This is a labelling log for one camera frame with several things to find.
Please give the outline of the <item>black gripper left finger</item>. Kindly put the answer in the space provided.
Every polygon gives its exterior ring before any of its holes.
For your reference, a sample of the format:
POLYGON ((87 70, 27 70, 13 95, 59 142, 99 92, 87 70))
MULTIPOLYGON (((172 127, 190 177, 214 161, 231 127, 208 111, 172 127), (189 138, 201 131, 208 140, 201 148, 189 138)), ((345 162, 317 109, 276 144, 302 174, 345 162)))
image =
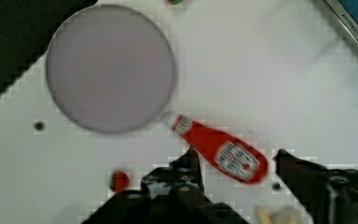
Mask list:
POLYGON ((145 175, 141 180, 140 191, 152 203, 169 204, 173 201, 172 192, 182 187, 204 192, 200 158, 193 147, 171 161, 167 167, 155 168, 145 175))

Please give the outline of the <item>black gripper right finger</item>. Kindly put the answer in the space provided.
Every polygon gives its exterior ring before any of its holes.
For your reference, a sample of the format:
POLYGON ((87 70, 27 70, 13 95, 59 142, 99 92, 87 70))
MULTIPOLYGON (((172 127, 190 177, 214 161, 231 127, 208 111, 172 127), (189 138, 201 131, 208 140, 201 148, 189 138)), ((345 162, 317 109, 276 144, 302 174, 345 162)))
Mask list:
POLYGON ((328 169, 284 149, 274 157, 276 174, 314 224, 358 224, 358 170, 328 169))

